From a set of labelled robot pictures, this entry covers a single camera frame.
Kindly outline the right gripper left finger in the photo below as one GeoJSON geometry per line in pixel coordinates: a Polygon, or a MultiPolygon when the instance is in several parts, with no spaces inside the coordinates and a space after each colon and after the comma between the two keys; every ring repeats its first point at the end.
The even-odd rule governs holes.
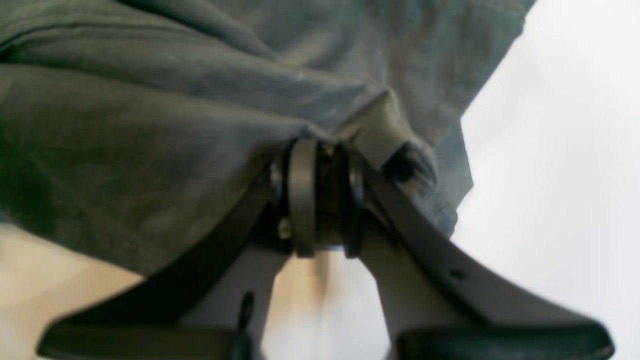
{"type": "Polygon", "coordinates": [[[313,256],[318,142],[301,138],[198,244],[98,305],[52,322],[51,360],[259,360],[272,287],[292,255],[313,256]]]}

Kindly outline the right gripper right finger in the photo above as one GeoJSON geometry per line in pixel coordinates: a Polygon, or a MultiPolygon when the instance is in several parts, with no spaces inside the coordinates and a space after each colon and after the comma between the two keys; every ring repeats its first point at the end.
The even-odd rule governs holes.
{"type": "Polygon", "coordinates": [[[392,360],[607,360],[598,321],[485,268],[357,150],[334,148],[345,255],[374,276],[392,360]]]}

